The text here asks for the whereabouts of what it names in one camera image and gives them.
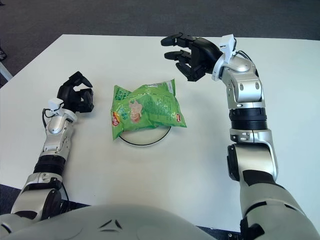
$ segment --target white table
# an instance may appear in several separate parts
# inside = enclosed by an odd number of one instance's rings
[[[199,226],[239,231],[239,184],[228,176],[230,120],[225,86],[206,75],[187,82],[164,53],[161,37],[62,35],[0,89],[0,183],[22,188],[45,141],[42,108],[80,71],[93,85],[94,110],[78,114],[63,174],[70,200],[132,203],[173,212]],[[208,37],[218,43],[219,38]],[[320,42],[238,38],[264,86],[277,183],[320,231]],[[115,84],[134,90],[175,78],[187,128],[150,147],[112,141]]]

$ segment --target red label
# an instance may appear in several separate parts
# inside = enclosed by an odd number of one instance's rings
[[[181,119],[180,119],[180,114],[176,114],[176,121],[178,122],[178,123],[180,123],[181,122]]]
[[[119,121],[117,119],[115,112],[113,112],[113,114],[112,114],[112,125],[115,127],[119,125]]]

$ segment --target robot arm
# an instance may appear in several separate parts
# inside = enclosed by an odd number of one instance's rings
[[[236,51],[234,36],[223,36],[219,48],[183,33],[166,37],[161,44],[191,49],[191,53],[164,54],[166,59],[178,61],[176,66],[188,81],[196,82],[209,73],[226,86],[230,139],[235,142],[227,148],[227,164],[229,176],[240,183],[244,239],[320,239],[295,199],[276,184],[278,165],[267,127],[263,87],[249,56]]]
[[[75,91],[84,84],[89,88]],[[16,232],[33,223],[56,216],[61,211],[63,171],[71,148],[71,136],[76,112],[87,113],[94,108],[91,83],[76,72],[59,89],[57,97],[49,100],[42,112],[46,140],[34,171],[17,197],[11,214],[1,216],[1,236]],[[44,116],[51,111],[49,122]]]

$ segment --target printed logo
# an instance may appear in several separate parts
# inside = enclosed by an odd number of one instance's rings
[[[179,113],[176,114],[176,121],[177,121],[178,123],[181,122],[181,118],[180,118],[180,114],[179,114]]]
[[[115,111],[112,113],[112,125],[115,127],[118,126],[120,123],[117,115],[118,114]]]

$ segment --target dark floor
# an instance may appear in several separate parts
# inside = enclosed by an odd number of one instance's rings
[[[1,0],[2,63],[15,75],[61,34],[320,40],[320,0]],[[6,80],[0,76],[0,87]],[[19,190],[0,186],[0,214]],[[72,203],[72,208],[83,207]],[[218,239],[227,231],[204,230]]]

